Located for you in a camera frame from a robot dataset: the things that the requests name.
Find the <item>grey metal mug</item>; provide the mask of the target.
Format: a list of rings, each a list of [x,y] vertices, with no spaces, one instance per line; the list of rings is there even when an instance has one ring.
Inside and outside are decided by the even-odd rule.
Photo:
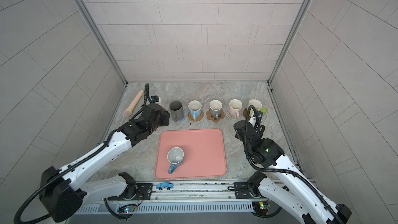
[[[173,101],[170,103],[169,108],[173,121],[177,122],[184,118],[183,106],[180,101]]]

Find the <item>white multicolour woven coaster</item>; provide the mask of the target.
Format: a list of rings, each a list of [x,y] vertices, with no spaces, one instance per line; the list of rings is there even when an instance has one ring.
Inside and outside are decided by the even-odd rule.
[[[241,117],[241,114],[239,111],[229,109],[227,110],[226,116],[231,120],[238,120]]]

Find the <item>green mug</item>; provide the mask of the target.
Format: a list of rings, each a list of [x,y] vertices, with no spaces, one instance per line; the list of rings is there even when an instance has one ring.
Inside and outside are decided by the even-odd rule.
[[[248,103],[248,107],[251,105],[254,106],[256,111],[266,114],[266,108],[262,107],[262,103],[259,100],[256,100],[256,99],[250,100]]]

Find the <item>white mug pink handle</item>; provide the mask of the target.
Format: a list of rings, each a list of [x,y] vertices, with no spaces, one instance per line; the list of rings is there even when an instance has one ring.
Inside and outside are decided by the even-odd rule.
[[[231,110],[234,109],[234,110],[240,112],[242,106],[243,106],[242,102],[240,100],[238,100],[238,99],[232,99],[229,102],[229,109],[231,109]]]

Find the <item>light blue handled mug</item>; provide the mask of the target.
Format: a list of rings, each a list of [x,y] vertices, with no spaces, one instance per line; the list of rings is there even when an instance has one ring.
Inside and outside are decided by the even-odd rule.
[[[199,119],[202,115],[202,104],[200,101],[193,100],[188,104],[189,113],[193,120]]]

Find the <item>cork paw coaster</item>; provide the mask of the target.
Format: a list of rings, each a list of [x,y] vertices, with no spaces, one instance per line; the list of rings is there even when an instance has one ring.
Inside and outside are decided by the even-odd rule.
[[[219,118],[217,118],[217,119],[215,119],[215,118],[211,115],[210,111],[207,111],[207,112],[206,112],[206,116],[207,116],[207,120],[210,120],[210,121],[212,121],[212,122],[214,122],[214,123],[217,123],[217,122],[219,122],[220,120],[225,119],[225,113],[224,113],[223,110],[221,111],[221,113],[220,113],[220,115],[219,115]]]

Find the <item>rattan woven coaster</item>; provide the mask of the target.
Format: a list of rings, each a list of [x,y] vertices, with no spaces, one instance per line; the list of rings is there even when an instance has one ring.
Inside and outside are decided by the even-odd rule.
[[[188,112],[188,119],[192,122],[199,122],[203,119],[204,113],[200,112],[200,115],[198,113],[194,113],[193,115],[191,112]]]

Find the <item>teal handled mug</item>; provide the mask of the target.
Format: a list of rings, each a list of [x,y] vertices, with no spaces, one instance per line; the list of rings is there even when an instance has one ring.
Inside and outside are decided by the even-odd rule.
[[[210,114],[214,120],[221,117],[223,104],[219,100],[212,100],[209,104]]]

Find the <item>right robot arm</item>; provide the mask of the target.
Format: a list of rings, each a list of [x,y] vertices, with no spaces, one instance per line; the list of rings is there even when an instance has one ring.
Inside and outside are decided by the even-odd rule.
[[[275,202],[302,224],[345,224],[352,212],[336,204],[305,177],[273,140],[263,138],[262,112],[247,108],[245,120],[234,125],[250,166],[256,170],[248,180],[255,197]]]

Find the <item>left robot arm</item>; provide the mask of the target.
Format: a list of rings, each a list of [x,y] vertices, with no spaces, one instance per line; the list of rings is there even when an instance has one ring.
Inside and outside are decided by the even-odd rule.
[[[60,169],[48,168],[41,176],[37,189],[17,210],[14,223],[21,224],[22,213],[38,197],[48,214],[31,221],[32,224],[52,218],[60,223],[73,216],[83,205],[108,197],[130,199],[136,192],[136,181],[128,173],[105,180],[86,181],[108,162],[145,140],[158,127],[170,124],[170,113],[144,90],[142,108],[125,124],[110,132],[107,140],[81,158]]]

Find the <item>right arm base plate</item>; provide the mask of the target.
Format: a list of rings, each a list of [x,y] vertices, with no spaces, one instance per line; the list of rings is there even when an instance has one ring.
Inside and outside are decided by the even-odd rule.
[[[260,197],[252,183],[237,181],[233,188],[236,199],[256,199]]]

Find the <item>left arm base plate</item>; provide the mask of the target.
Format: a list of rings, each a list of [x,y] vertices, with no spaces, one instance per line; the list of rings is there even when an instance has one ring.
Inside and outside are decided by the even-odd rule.
[[[151,183],[128,184],[120,196],[108,197],[109,201],[141,201],[149,200],[152,192]]]

